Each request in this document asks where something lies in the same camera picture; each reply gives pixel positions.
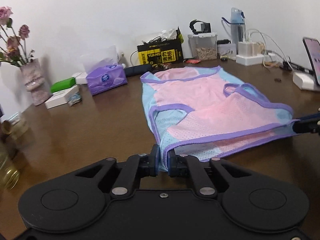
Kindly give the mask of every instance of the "tissue pack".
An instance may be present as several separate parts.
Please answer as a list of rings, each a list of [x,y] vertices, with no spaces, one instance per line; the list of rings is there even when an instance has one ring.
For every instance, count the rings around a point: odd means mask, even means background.
[[[87,75],[87,82],[93,96],[128,83],[122,65],[98,67]]]

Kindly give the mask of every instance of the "metal pin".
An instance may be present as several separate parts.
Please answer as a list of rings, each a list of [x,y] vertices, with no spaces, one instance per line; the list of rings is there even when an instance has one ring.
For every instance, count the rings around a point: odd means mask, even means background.
[[[115,187],[112,189],[114,195],[124,195],[128,193],[128,190],[125,187]]]
[[[199,192],[202,194],[202,195],[213,195],[216,191],[214,188],[212,187],[203,187],[199,190]]]
[[[166,197],[169,197],[169,195],[167,193],[160,193],[159,197],[166,198]]]

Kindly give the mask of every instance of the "smartphone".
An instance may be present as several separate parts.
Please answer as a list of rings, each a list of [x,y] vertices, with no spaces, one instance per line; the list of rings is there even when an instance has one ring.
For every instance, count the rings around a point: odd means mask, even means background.
[[[320,85],[320,43],[313,38],[303,38],[317,85]]]

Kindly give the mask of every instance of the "black and yellow box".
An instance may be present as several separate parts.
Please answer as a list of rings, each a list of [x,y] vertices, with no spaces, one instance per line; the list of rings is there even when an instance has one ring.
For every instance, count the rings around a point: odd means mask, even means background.
[[[140,64],[157,65],[159,63],[183,62],[180,31],[175,40],[152,42],[137,46]]]

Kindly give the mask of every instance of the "wooden table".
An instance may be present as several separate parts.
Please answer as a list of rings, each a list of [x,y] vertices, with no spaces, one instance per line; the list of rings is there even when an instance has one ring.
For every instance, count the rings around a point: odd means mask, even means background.
[[[245,67],[228,62],[208,61],[202,66],[221,65],[227,72],[249,82],[271,102],[290,105],[295,117],[312,114],[320,107],[320,93],[300,91],[292,74],[262,66]],[[21,169],[17,185],[0,193],[0,233],[12,239],[25,230],[18,212],[18,200],[31,186],[79,169],[107,156],[125,161],[135,153],[149,153],[155,143],[143,113],[139,76],[128,85],[92,97],[81,87],[83,101],[72,107],[47,110],[31,106],[25,116],[35,143],[19,153],[15,163]],[[310,199],[310,210],[302,229],[320,239],[320,138],[304,134],[281,139],[234,154],[227,159],[254,171],[299,186]],[[184,188],[184,179],[166,173],[141,180],[141,188]]]

